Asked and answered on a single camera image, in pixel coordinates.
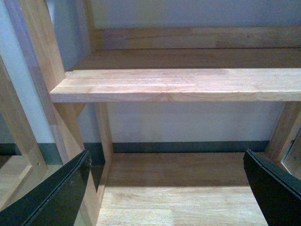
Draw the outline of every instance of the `dark baseboard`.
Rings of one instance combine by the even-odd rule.
[[[216,142],[153,142],[153,143],[113,143],[116,153],[214,153],[214,152],[245,152],[250,149],[262,152],[269,141],[216,141]],[[48,165],[62,164],[54,143],[39,144],[45,162]],[[104,164],[101,143],[84,143],[90,150],[94,165]],[[20,154],[15,144],[0,144],[1,155]]]

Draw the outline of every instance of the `wooden frame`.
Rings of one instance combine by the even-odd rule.
[[[0,210],[2,210],[37,186],[47,171],[47,165],[1,56],[0,112],[27,164],[20,176],[16,178],[15,185],[0,202]]]
[[[301,180],[301,133],[299,132],[289,152],[282,160],[285,168],[296,178]]]
[[[89,178],[87,192],[81,207],[81,213],[85,219],[86,224],[88,225],[96,225],[97,216],[104,193],[105,183],[110,172],[111,162],[113,161],[113,148],[111,141],[109,116],[105,102],[220,100],[289,101],[285,105],[285,109],[280,116],[278,126],[268,147],[268,154],[274,162],[280,162],[282,160],[283,154],[287,148],[287,144],[290,142],[294,134],[297,132],[297,129],[300,127],[301,83],[299,81],[299,77],[301,74],[299,69],[295,69],[299,68],[298,62],[285,69],[269,69],[266,66],[265,69],[257,70],[200,69],[199,71],[195,71],[192,69],[183,69],[182,71],[179,71],[176,69],[167,69],[168,67],[164,67],[161,70],[154,69],[154,71],[148,69],[140,70],[137,74],[134,74],[137,71],[134,72],[131,70],[120,70],[117,71],[117,74],[112,74],[112,71],[103,70],[105,66],[100,65],[99,68],[96,68],[95,71],[74,71],[65,74],[58,51],[53,26],[51,24],[45,1],[5,0],[5,3],[18,35],[22,50],[26,56],[27,64],[32,74],[32,78],[34,80],[38,94],[41,98],[44,111],[54,134],[55,141],[58,146],[63,163],[67,163],[72,157],[74,157],[84,149],[83,140],[77,122],[77,116],[80,114],[82,108],[85,105],[83,102],[96,102],[95,107],[97,111],[97,119],[100,132],[102,135],[102,146],[106,164],[97,193],[93,185],[92,176],[90,175]],[[140,51],[140,48],[152,49],[236,47],[294,48],[292,50],[288,50],[290,52],[288,54],[289,60],[293,60],[292,56],[294,54],[300,54],[299,49],[295,49],[296,47],[299,47],[301,43],[300,26],[233,28],[233,30],[231,31],[229,30],[229,28],[104,29],[101,31],[95,31],[93,27],[93,19],[91,16],[91,5],[89,4],[89,1],[86,1],[85,3],[87,21],[91,34],[90,40],[93,47],[92,52],[103,48],[130,48],[130,52],[134,51],[135,53],[137,53],[137,51]],[[103,33],[105,33],[106,37],[109,37],[109,39],[104,40],[102,36]],[[151,42],[149,43],[153,44],[146,44],[145,40],[150,40]],[[191,45],[183,45],[183,40],[186,40],[185,43],[191,43]],[[232,74],[221,74],[222,76],[227,76],[230,74],[229,77],[227,77],[228,81],[229,79],[236,79],[237,82],[241,82],[238,75],[246,75],[246,80],[243,81],[244,83],[242,82],[241,88],[236,90],[236,83],[234,83],[234,85],[232,84],[232,86],[229,85],[228,90],[219,90],[219,88],[224,86],[224,84],[221,82],[220,86],[217,86],[217,90],[211,89],[216,83],[214,82],[214,80],[210,81],[210,76],[213,76],[214,74],[220,75],[220,72],[229,71],[231,71]],[[169,87],[168,85],[170,84],[171,78],[177,78],[184,72],[187,73],[188,76],[183,80],[172,82],[172,88],[174,88],[172,91],[169,91],[168,89],[164,91],[164,89],[162,89],[161,87],[157,91],[153,92],[154,88],[152,88],[151,86],[149,90],[143,90],[134,87],[133,91],[131,90],[131,85],[133,84],[129,83],[127,84],[127,86],[130,87],[128,91],[122,93],[120,92],[121,90],[124,90],[124,87],[122,87],[122,81],[119,82],[121,85],[117,85],[116,90],[109,90],[106,92],[108,87],[114,87],[116,85],[114,82],[112,82],[111,78],[113,78],[113,80],[117,79],[117,76],[120,73],[133,76],[132,79],[137,79],[142,74],[146,75],[144,86],[151,84],[151,81],[157,81],[162,77],[164,78],[166,74],[170,74],[170,76],[166,78],[167,81],[163,81],[161,83],[159,82],[159,84],[153,84],[153,87],[163,84],[164,88],[164,86]],[[202,78],[208,78],[209,88],[198,89],[201,86],[201,84],[198,84],[196,85],[197,91],[179,91],[179,87],[187,85],[185,81],[187,81],[190,75],[193,73],[197,73],[197,75],[204,73],[202,75]],[[267,73],[269,75],[272,75],[274,79],[271,80],[267,78],[266,80],[262,81],[262,78],[264,78]],[[254,77],[252,77],[252,79],[254,79],[261,86],[256,87],[257,89],[246,89],[246,91],[243,92],[248,82],[252,84],[250,75],[254,74],[256,74],[255,79]],[[285,76],[282,80],[279,80],[280,75],[283,74]],[[76,76],[78,77],[78,80],[75,81],[73,85],[70,85],[72,83],[72,79]],[[85,81],[80,80],[81,78],[88,78],[87,80],[98,78],[97,80],[95,80],[97,82],[96,86],[100,84],[101,86],[96,87],[95,93],[91,92],[92,89],[84,89],[83,91],[81,90],[77,93],[76,91],[74,91],[74,89],[70,89],[68,93],[68,88],[73,88],[73,86],[75,87],[80,84],[80,88],[84,87],[83,84],[85,84]],[[289,79],[292,79],[294,81],[294,86],[290,87],[290,90],[287,90],[289,86]],[[91,84],[88,84],[88,87],[91,87],[91,85],[95,83],[95,81],[92,81]]]

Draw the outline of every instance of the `wooden leg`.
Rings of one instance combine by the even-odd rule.
[[[84,150],[83,139],[77,121],[74,104],[54,104],[56,118],[63,137],[69,161]],[[96,194],[92,174],[89,175],[86,193],[80,207],[80,212],[87,226],[95,226],[99,214],[100,203]]]
[[[20,149],[22,156],[27,161],[27,164],[32,165],[37,174],[40,174],[41,179],[47,171],[47,165],[1,56],[0,113]]]
[[[0,201],[0,211],[13,204],[32,190],[34,187],[31,187],[31,185],[28,184],[29,182],[30,184],[38,185],[39,182],[37,181],[37,177],[32,173],[32,171],[32,166],[27,166],[23,170],[22,174],[18,178],[15,178],[16,182],[14,186],[9,188],[9,192],[2,197]]]
[[[287,102],[272,136],[267,155],[274,163],[280,163],[301,125],[301,102]]]
[[[113,150],[107,105],[106,103],[95,103],[95,109],[96,109],[96,115],[98,120],[98,126],[101,134],[103,154],[105,158],[105,165],[101,176],[100,184],[97,190],[97,195],[101,203],[103,200],[105,184],[109,176],[114,150]]]

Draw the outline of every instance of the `wood edge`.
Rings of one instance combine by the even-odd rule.
[[[85,148],[83,145],[82,134],[80,132],[77,115],[73,103],[55,103],[56,118],[59,129],[63,136],[63,142],[66,145],[67,159],[62,159],[67,163]]]
[[[100,182],[98,185],[97,197],[98,197],[100,205],[102,204],[102,201],[103,201],[103,195],[104,195],[106,183],[109,179],[112,161],[113,161],[113,158],[110,161],[106,161],[106,163],[104,164],[102,176],[100,178]]]
[[[72,118],[63,120],[50,100],[49,91],[65,78],[65,73],[46,1],[5,0],[5,5],[8,8],[60,156],[63,163],[66,163],[84,148],[82,148],[82,142],[78,141],[81,134],[80,130],[77,131],[77,118],[73,117],[74,109],[71,109]],[[85,214],[85,220],[95,222],[92,225],[96,225],[100,205],[95,202],[97,195],[94,183],[91,179],[89,181],[87,188],[91,189],[91,192],[86,192],[82,205],[84,208],[81,209]]]
[[[30,174],[33,173],[33,167],[32,166],[26,166],[26,168],[23,170],[13,187],[10,189],[10,191],[6,194],[3,201],[0,203],[0,211],[8,207],[13,203],[13,200],[18,195],[19,190],[21,187],[25,184],[26,180],[29,178]]]
[[[90,171],[86,193],[80,206],[80,213],[82,214],[86,226],[95,226],[97,224],[100,207],[101,204],[98,200],[93,176]]]
[[[286,165],[284,164],[284,162],[283,161],[281,161],[281,162],[278,162],[278,164],[277,164],[281,169],[283,169],[284,171],[286,171],[286,172],[288,172],[289,174],[291,174],[292,175],[292,173],[291,173],[291,171],[286,167]]]
[[[61,103],[117,103],[117,102],[284,102],[299,100],[300,91],[257,93],[50,93],[55,104]]]

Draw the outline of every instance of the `shelf unit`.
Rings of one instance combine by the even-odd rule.
[[[301,125],[300,26],[98,30],[86,1],[92,54],[65,73],[45,1],[5,3],[63,163],[84,149],[77,116],[86,102],[95,103],[106,163],[97,191],[89,178],[81,206],[87,225],[96,225],[98,215],[103,223],[99,209],[106,183],[118,186],[110,168],[114,172],[123,156],[112,148],[106,102],[286,101],[266,150],[280,165]],[[202,156],[195,158],[204,164],[214,162]],[[240,157],[233,155],[233,161]],[[147,156],[124,154],[124,158],[134,158],[139,174],[143,171],[139,162]],[[156,163],[152,166],[167,173]],[[123,165],[120,173],[129,170]],[[147,188],[152,175],[146,175],[149,178],[141,180]]]

